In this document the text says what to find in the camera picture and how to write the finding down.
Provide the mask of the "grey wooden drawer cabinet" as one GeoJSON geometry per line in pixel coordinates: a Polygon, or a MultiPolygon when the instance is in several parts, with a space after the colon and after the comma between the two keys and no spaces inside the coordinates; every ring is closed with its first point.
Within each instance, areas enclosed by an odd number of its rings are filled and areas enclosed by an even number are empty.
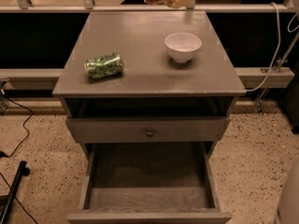
{"type": "Polygon", "coordinates": [[[68,119],[228,117],[245,88],[201,11],[111,11],[87,19],[53,91],[68,119]],[[202,47],[186,63],[164,40],[189,33],[202,47]],[[88,78],[84,62],[119,53],[122,73],[88,78]]]}

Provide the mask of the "green soda can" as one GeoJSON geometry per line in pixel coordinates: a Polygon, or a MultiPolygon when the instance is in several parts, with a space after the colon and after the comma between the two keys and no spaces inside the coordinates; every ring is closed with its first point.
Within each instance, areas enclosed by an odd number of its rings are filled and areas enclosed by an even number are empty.
{"type": "Polygon", "coordinates": [[[122,61],[119,53],[110,53],[84,62],[88,78],[98,79],[116,76],[122,73],[122,61]]]}

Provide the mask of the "closed grey upper drawer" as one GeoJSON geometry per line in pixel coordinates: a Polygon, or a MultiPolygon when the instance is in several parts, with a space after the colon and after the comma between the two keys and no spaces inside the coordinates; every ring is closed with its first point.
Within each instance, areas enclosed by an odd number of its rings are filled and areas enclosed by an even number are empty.
{"type": "Polygon", "coordinates": [[[219,141],[228,117],[179,119],[67,119],[74,140],[82,144],[219,141]],[[152,129],[154,135],[146,136],[152,129]]]}

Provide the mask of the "round brass drawer knob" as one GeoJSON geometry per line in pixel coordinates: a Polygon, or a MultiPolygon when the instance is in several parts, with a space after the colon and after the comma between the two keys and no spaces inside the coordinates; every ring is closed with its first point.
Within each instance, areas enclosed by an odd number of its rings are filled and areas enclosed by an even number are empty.
{"type": "Polygon", "coordinates": [[[147,129],[146,130],[146,136],[147,137],[152,137],[154,135],[154,131],[152,129],[147,129]]]}

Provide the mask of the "open grey middle drawer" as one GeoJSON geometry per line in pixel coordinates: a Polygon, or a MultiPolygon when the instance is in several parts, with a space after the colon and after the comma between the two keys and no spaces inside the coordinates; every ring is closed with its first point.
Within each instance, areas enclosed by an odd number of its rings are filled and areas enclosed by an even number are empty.
{"type": "Polygon", "coordinates": [[[201,143],[97,145],[70,224],[226,224],[201,143]]]}

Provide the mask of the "white ceramic bowl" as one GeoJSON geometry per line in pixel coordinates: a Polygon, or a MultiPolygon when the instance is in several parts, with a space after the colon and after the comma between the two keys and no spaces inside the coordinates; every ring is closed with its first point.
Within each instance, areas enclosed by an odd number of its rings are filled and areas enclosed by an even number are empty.
{"type": "Polygon", "coordinates": [[[202,47],[201,39],[189,33],[168,35],[164,44],[169,57],[177,63],[186,63],[191,60],[202,47]]]}

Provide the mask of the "black stand leg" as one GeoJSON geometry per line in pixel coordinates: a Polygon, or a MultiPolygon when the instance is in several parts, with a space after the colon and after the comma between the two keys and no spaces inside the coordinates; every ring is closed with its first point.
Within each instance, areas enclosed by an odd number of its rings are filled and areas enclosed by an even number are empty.
{"type": "Polygon", "coordinates": [[[27,167],[27,162],[21,161],[13,182],[9,186],[8,194],[0,196],[0,224],[7,224],[8,215],[16,197],[19,184],[21,183],[21,178],[29,174],[30,169],[27,167]]]}

